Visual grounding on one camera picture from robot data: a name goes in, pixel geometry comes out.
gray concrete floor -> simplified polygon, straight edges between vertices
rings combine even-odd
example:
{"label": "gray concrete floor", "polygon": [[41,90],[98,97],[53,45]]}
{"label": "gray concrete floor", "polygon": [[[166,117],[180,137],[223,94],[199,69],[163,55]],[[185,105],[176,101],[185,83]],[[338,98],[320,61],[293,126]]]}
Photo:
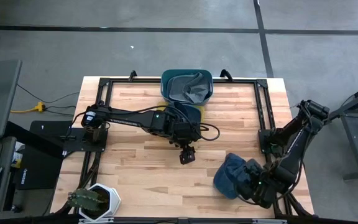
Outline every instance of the gray concrete floor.
{"label": "gray concrete floor", "polygon": [[[358,30],[358,0],[260,0],[260,6],[267,29]],[[257,28],[251,0],[0,0],[0,23]],[[267,43],[274,76],[284,78],[291,105],[312,99],[335,110],[358,90],[358,35],[268,35]],[[85,75],[128,76],[131,70],[155,76],[169,68],[203,68],[217,76],[225,68],[235,77],[266,77],[258,34],[0,31],[5,59],[23,61],[19,83],[45,100],[79,91]],[[73,96],[56,106],[76,101]],[[18,89],[13,108],[36,103]],[[10,117],[25,128],[33,120],[70,119],[47,113]],[[339,121],[314,139],[305,163],[315,213],[358,221],[358,180],[342,180],[357,166]],[[30,194],[28,200],[39,206],[27,215],[40,215],[46,193]]]}

butcher block tabletop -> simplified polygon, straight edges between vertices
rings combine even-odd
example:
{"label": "butcher block tabletop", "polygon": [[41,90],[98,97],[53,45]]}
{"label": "butcher block tabletop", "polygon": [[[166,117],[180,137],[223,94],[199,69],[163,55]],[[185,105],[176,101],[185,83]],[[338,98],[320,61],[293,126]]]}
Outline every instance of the butcher block tabletop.
{"label": "butcher block tabletop", "polygon": [[[94,104],[99,79],[84,77],[75,114]],[[276,127],[283,127],[292,119],[284,81],[268,78],[267,83]],[[260,92],[265,108],[262,89]],[[160,102],[163,98],[159,83],[115,83],[110,105],[133,111],[156,106]],[[81,127],[81,119],[82,115],[74,127]],[[114,187],[121,197],[121,206],[115,216],[274,217],[273,207],[264,209],[238,198],[229,200],[213,187],[214,174],[230,152],[246,161],[254,158],[261,165],[265,164],[257,137],[260,127],[253,85],[215,84],[213,96],[205,106],[204,122],[216,125],[221,135],[215,141],[200,139],[194,142],[196,160],[186,165],[181,165],[179,161],[181,149],[169,144],[167,139],[152,136],[137,127],[111,123],[97,182]],[[203,135],[212,138],[216,131],[203,132]],[[84,152],[74,152],[63,161],[51,212],[61,208],[67,200],[67,193],[76,189],[83,158]],[[307,211],[313,213],[304,172],[293,194]]]}

gray cloth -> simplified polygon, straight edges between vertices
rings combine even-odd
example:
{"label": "gray cloth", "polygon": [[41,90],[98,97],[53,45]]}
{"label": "gray cloth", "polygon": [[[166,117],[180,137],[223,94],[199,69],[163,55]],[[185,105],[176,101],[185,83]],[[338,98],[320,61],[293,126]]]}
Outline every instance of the gray cloth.
{"label": "gray cloth", "polygon": [[169,98],[190,104],[202,103],[210,89],[208,79],[200,72],[173,77],[168,82]]}

blue cloth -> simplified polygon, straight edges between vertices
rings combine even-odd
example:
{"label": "blue cloth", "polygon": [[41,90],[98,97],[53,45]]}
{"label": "blue cloth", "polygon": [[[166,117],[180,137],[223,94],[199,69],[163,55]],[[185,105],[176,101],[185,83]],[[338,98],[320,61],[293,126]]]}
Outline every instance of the blue cloth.
{"label": "blue cloth", "polygon": [[234,186],[248,185],[251,182],[250,175],[244,171],[245,166],[245,160],[229,153],[214,176],[214,186],[227,198],[235,199],[237,192]]}

white hexagonal container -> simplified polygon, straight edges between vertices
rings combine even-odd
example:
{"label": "white hexagonal container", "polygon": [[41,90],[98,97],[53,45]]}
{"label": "white hexagonal container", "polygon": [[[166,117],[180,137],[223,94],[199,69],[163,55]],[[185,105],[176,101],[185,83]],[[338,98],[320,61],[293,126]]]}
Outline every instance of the white hexagonal container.
{"label": "white hexagonal container", "polygon": [[90,217],[88,217],[87,215],[85,215],[82,211],[82,208],[79,209],[79,214],[86,218],[87,220],[91,221],[91,222],[96,222],[98,221],[99,219],[103,218],[103,217],[110,217],[110,216],[113,216],[116,211],[118,210],[118,207],[119,205],[121,204],[121,198],[118,196],[118,193],[117,193],[117,190],[114,189],[114,188],[110,188],[110,187],[107,187],[103,184],[94,184],[92,185],[90,188],[88,188],[88,190],[92,190],[93,188],[95,187],[101,187],[103,188],[104,190],[108,191],[109,192],[109,195],[110,195],[110,206],[109,206],[109,209],[104,213],[102,214],[101,216],[99,216],[98,218],[96,219],[92,219]]}

